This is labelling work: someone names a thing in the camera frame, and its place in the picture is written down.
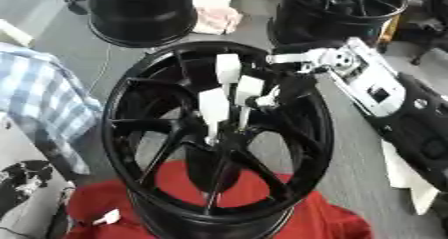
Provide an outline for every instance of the concrete floor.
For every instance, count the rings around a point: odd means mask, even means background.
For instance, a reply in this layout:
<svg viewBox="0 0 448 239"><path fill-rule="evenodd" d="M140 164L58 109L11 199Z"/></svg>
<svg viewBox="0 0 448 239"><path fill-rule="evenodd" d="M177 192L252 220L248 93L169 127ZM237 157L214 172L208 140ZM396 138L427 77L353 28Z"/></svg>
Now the concrete floor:
<svg viewBox="0 0 448 239"><path fill-rule="evenodd" d="M249 14L234 34L216 37L192 34L183 41L223 39L267 49L270 43L265 25L268 11L272 5L275 6L275 2L261 2L257 6L247 3L247 0L236 0L236 7ZM257 7L262 7L262 10L256 10ZM108 45L91 34L86 16L69 12L62 0L0 0L0 14L35 36L37 50L55 54L87 88L92 85L103 66ZM434 50L423 59L420 67L414 67L408 59L415 50L411 45L394 43L386 58L395 69L412 73L448 94L448 56ZM142 50L112 46L107 71L92 94L104 102L114 83L142 55ZM330 202L362 215L372 225L375 238L445 238L432 213L416 216L410 206L409 193L389 187L379 138L347 98L327 78L320 79L319 89L333 115L336 148L334 160L318 189ZM98 135L98 130L92 130L76 143L79 152L92 167L93 180L115 176ZM259 147L272 146L273 142L274 139L265 140L261 143L264 145Z"/></svg>

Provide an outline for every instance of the cable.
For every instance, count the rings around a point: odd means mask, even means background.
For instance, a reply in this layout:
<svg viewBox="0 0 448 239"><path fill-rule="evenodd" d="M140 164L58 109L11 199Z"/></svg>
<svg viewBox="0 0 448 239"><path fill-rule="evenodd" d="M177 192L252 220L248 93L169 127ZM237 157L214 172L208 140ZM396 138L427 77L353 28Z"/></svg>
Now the cable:
<svg viewBox="0 0 448 239"><path fill-rule="evenodd" d="M21 236L21 237L24 237L24 238L27 238L27 239L38 239L37 237L31 236L31 235L26 235L26 234L21 234L21 233L18 233L16 231L13 231L13 230L11 230L9 228L6 228L6 227L0 227L0 230L7 231L7 232L9 232L9 233L11 233L13 235L18 235L18 236Z"/></svg>
<svg viewBox="0 0 448 239"><path fill-rule="evenodd" d="M100 72L98 73L97 78L93 81L92 85L89 88L89 94L92 93L93 89L96 87L96 85L98 84L98 82L101 80L101 78L104 76L104 73L106 73L106 71L109 68L109 61L110 61L110 54L112 52L112 45L108 44L107 45L107 50L106 50L106 59L104 60L103 65L101 66Z"/></svg>

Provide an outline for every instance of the white towel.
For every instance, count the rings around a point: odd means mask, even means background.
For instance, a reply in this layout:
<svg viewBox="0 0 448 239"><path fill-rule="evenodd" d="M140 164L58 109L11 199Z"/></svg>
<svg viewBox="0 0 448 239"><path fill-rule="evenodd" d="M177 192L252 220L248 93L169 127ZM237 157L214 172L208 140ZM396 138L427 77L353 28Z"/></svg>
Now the white towel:
<svg viewBox="0 0 448 239"><path fill-rule="evenodd" d="M193 0L198 12L195 33L230 34L236 30L242 15L230 7L232 0Z"/></svg>

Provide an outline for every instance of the cloth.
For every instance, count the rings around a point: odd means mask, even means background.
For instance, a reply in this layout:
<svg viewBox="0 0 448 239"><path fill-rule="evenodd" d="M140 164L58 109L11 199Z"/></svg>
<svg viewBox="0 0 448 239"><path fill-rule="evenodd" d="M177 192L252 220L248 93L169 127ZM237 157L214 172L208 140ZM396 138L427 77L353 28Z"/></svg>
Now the cloth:
<svg viewBox="0 0 448 239"><path fill-rule="evenodd" d="M278 175L286 181L289 175ZM164 164L157 185L165 192L190 203L204 204L201 193L192 185L182 161ZM237 184L226 191L219 206L238 206L264 198L268 187L256 175L243 171ZM65 239L151 239L155 238L140 225L127 199L126 188L118 180L78 188L70 199L67 212L75 220L90 224L105 213L118 208L122 218L115 224L75 227ZM329 204L314 191L297 205L294 215L275 239L370 239L369 225L346 209Z"/></svg>
<svg viewBox="0 0 448 239"><path fill-rule="evenodd" d="M429 184L401 158L395 147L381 140L387 177L393 188L409 188L418 215L425 214L436 200L439 190Z"/></svg>
<svg viewBox="0 0 448 239"><path fill-rule="evenodd" d="M0 110L35 143L51 141L76 173L89 168L70 143L102 108L53 55L0 43Z"/></svg>
<svg viewBox="0 0 448 239"><path fill-rule="evenodd" d="M243 16L230 7L231 0L193 0L198 22L193 31L203 34L230 34L236 30Z"/></svg>

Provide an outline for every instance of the white paper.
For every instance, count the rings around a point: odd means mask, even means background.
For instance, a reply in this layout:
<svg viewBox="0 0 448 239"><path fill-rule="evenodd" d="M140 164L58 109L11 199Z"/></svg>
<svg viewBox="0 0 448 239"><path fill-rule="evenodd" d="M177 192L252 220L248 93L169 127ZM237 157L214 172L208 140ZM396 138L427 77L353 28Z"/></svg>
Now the white paper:
<svg viewBox="0 0 448 239"><path fill-rule="evenodd" d="M414 171L398 154L395 147L382 140L384 160L390 186L409 188L412 204L418 215L425 214L436 199L439 190Z"/></svg>

